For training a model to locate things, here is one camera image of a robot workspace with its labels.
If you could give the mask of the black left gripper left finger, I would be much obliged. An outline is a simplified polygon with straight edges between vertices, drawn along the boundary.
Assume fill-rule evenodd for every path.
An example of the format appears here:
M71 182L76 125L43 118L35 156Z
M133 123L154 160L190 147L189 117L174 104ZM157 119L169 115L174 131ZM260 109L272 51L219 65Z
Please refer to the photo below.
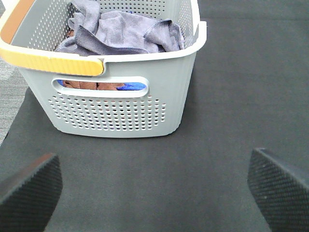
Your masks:
M59 156L48 153L0 184L0 230L43 232L62 192Z

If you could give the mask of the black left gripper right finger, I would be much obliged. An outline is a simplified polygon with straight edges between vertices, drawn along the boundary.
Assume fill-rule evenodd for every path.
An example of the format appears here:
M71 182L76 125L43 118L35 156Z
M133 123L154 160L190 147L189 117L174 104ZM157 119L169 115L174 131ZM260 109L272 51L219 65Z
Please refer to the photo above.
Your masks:
M273 232L309 230L309 173L266 148L252 150L247 184Z

